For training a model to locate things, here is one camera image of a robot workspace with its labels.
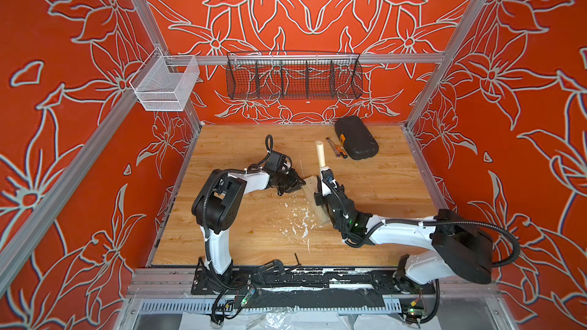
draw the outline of metal grate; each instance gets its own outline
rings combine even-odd
[[[231,99],[356,99],[363,94],[359,54],[228,53]]]
[[[141,314],[181,314],[190,312],[193,314],[211,314],[215,298],[182,298],[182,299],[143,299],[140,308]],[[226,299],[221,299],[218,304],[223,305]],[[360,314],[390,314],[401,313],[400,300],[397,298],[383,297],[385,306],[383,307],[320,307],[320,308],[300,308],[294,307],[294,311],[311,312],[311,311],[334,311],[339,315],[360,315]],[[262,308],[244,308],[242,313],[245,315],[262,314],[264,312],[275,311],[274,307]],[[232,313],[232,305],[226,311]]]

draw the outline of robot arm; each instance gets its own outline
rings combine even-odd
[[[277,187],[278,194],[299,190],[305,182],[291,166],[291,159],[269,148],[263,167],[248,170],[214,170],[195,199],[192,214],[204,233],[205,266],[224,282],[230,280],[232,259],[228,248],[230,226],[234,222],[244,194]],[[422,247],[422,255],[402,256],[395,273],[396,281],[416,287],[431,280],[458,275],[479,284],[491,282],[491,268],[513,262],[519,254],[516,238],[506,230],[483,222],[470,222],[455,212],[441,209],[434,217],[419,219],[385,218],[355,209],[344,186],[328,167],[320,169],[318,205],[325,205],[335,229],[346,244],[359,248],[365,244],[405,244]],[[512,254],[491,262],[493,239],[478,226],[493,229],[512,242]]]
[[[516,238],[500,227],[483,222],[471,222],[457,213],[440,209],[433,217],[419,219],[384,218],[355,209],[355,203],[345,194],[345,188],[335,180],[328,167],[320,169],[318,205],[324,204],[335,229],[345,243],[359,248],[364,244],[404,244],[426,248],[421,255],[404,255],[395,273],[398,282],[413,287],[434,279],[458,275],[470,282],[488,284],[491,269],[513,262],[519,254]],[[505,260],[493,263],[493,239],[479,226],[504,235],[513,246]]]
[[[291,159],[269,146],[267,157],[244,171],[214,170],[192,205],[192,214],[204,234],[204,265],[213,269],[224,282],[230,280],[232,258],[228,248],[229,231],[244,194],[276,187],[277,194],[281,196],[299,190],[302,185],[305,182],[292,168]]]

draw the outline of aluminum frame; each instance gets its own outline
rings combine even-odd
[[[0,273],[2,273],[0,275],[0,297],[4,295],[20,269],[29,260],[40,240],[45,236],[49,227],[59,216],[69,198],[136,103],[137,98],[132,90],[122,93],[114,108],[0,252]]]
[[[163,52],[163,55],[169,55],[169,48],[165,43],[165,38],[163,37],[163,33],[161,33],[161,29],[159,28],[159,25],[153,16],[153,12],[151,12],[149,2],[147,2],[147,0],[130,1],[135,6],[138,17],[141,19],[143,27],[145,28],[145,31],[147,32],[153,47],[159,47],[161,52]]]
[[[155,257],[155,253],[157,252],[157,248],[159,246],[159,242],[161,240],[161,236],[163,235],[163,231],[165,230],[165,226],[167,225],[167,220],[169,218],[169,214],[172,212],[173,203],[175,202],[175,198],[180,191],[181,182],[183,181],[184,176],[186,175],[187,167],[190,165],[190,160],[192,155],[194,154],[195,144],[198,142],[198,138],[200,137],[200,132],[202,130],[202,126],[198,121],[198,116],[195,113],[194,105],[190,101],[188,101],[186,105],[186,110],[188,117],[191,115],[195,120],[190,118],[192,125],[195,128],[194,136],[190,142],[190,147],[186,151],[186,156],[184,157],[184,162],[181,165],[181,169],[179,174],[177,175],[177,179],[175,180],[175,185],[173,186],[172,195],[169,197],[169,202],[167,203],[167,207],[165,208],[165,214],[163,216],[163,220],[161,221],[161,226],[159,227],[159,231],[157,232],[157,237],[153,242],[153,247],[151,248],[151,252],[149,253],[149,257],[147,259],[147,263],[145,264],[146,267],[150,267],[153,263],[153,258]]]
[[[376,268],[358,268],[360,270],[380,270]],[[170,300],[179,303],[181,300],[187,301],[210,301],[213,298],[203,295],[192,295],[190,292],[191,282],[194,279],[195,267],[181,267],[181,268],[145,268],[138,269],[133,281],[128,288],[125,297],[125,311],[119,313],[118,329],[132,330],[138,315],[143,308],[144,303],[157,302],[160,299],[163,303],[168,303]],[[481,298],[491,312],[491,316],[495,321],[495,325],[500,330],[517,330],[517,325],[511,316],[507,305],[503,299],[503,295],[497,284],[492,282],[490,284],[475,284],[468,282],[460,277],[449,277],[440,280],[441,294],[445,299],[456,298]],[[435,295],[423,295],[425,298],[432,299]],[[399,294],[399,295],[383,295],[382,298],[387,304],[394,299],[414,298],[414,295]],[[329,311],[340,309],[329,309],[328,307],[317,308],[317,311]],[[360,313],[361,310],[369,312],[370,308],[356,309]]]
[[[426,159],[422,154],[420,145],[414,137],[414,133],[411,130],[408,130],[405,126],[401,127],[401,131],[403,131],[407,144],[410,147],[410,150],[412,151],[412,157],[414,157],[415,165],[418,167],[418,171],[420,171],[420,175],[422,177],[422,180],[424,181],[426,190],[428,190],[428,193],[430,194],[430,199],[432,199],[432,202],[434,203],[436,210],[448,209],[449,207],[447,206],[446,201],[444,201],[444,196],[438,188],[438,185],[436,183],[436,180],[434,179],[434,175],[432,175],[432,171],[430,171],[428,163],[426,163]]]
[[[296,55],[273,55],[284,58],[294,57]],[[318,55],[318,58],[324,56],[325,58],[332,58],[332,56]],[[190,62],[192,55],[170,55],[166,58],[169,65],[185,66]],[[264,55],[261,58],[270,58],[270,55]],[[196,55],[195,59],[198,61],[198,65],[226,65],[226,55]],[[444,61],[444,53],[437,54],[361,54],[361,64],[439,64]]]
[[[424,107],[428,104],[428,101],[432,97],[432,93],[437,88],[438,84],[444,77],[444,74],[449,69],[449,66],[452,64],[457,52],[463,45],[463,41],[467,36],[469,30],[473,26],[473,23],[481,13],[483,9],[483,5],[486,3],[487,0],[471,0],[471,3],[467,6],[461,21],[457,25],[457,28],[454,30],[452,37],[450,38],[449,44],[444,51],[444,60],[434,69],[432,76],[424,85],[424,89],[420,93],[420,97],[418,98],[418,102],[410,112],[406,120],[406,126],[409,130],[413,130],[416,121],[420,118],[420,115],[424,111]]]

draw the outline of red floral wallpaper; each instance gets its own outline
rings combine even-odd
[[[0,11],[2,248],[152,46],[129,0],[2,0]]]
[[[444,50],[470,0],[147,0],[173,54],[324,50],[423,54]],[[232,101],[224,69],[202,67],[191,98],[211,123],[330,122],[358,114],[402,122],[433,64],[363,67],[354,101]]]
[[[415,128],[447,204],[519,237],[494,272],[521,329],[587,327],[586,8],[488,0]]]
[[[113,326],[194,135],[182,114],[135,105],[0,300],[0,328]]]
[[[2,0],[0,249],[153,50],[129,0]],[[139,104],[0,299],[0,328],[112,326],[194,130]]]

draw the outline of wooden tabletop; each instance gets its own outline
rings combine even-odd
[[[375,157],[337,159],[325,138],[338,143],[332,125],[255,125],[203,127],[175,200],[153,264],[196,265],[205,256],[204,240],[191,205],[214,169],[243,169],[267,153],[265,136],[274,150],[291,157],[303,178],[318,174],[315,141],[325,143],[327,166],[345,186],[355,207],[385,217],[419,218],[436,214],[399,126],[369,125],[379,144]],[[318,227],[314,210],[302,190],[277,195],[276,188],[244,196],[230,229],[235,265],[261,265],[279,259],[302,265],[395,266],[403,254],[423,249],[396,244],[351,248],[331,225]]]

